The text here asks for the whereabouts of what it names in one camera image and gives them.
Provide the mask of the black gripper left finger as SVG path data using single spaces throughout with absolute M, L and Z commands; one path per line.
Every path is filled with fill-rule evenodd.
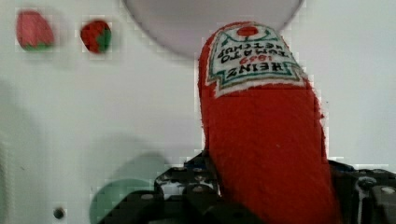
M 204 150 L 181 167 L 117 203 L 98 224 L 265 224 L 240 203 L 221 194 L 217 170 Z

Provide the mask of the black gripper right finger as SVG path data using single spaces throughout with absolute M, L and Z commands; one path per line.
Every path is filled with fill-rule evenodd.
M 329 161 L 343 224 L 396 224 L 396 176 Z

